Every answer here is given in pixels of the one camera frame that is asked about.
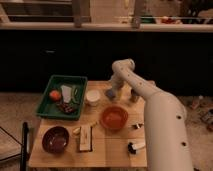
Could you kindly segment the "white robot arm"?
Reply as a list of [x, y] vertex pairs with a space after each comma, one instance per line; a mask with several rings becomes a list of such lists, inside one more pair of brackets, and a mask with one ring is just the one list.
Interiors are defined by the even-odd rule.
[[148, 171], [194, 171], [187, 138], [187, 111], [173, 94], [134, 73], [132, 59], [112, 63], [111, 85], [129, 86], [145, 100], [144, 130]]

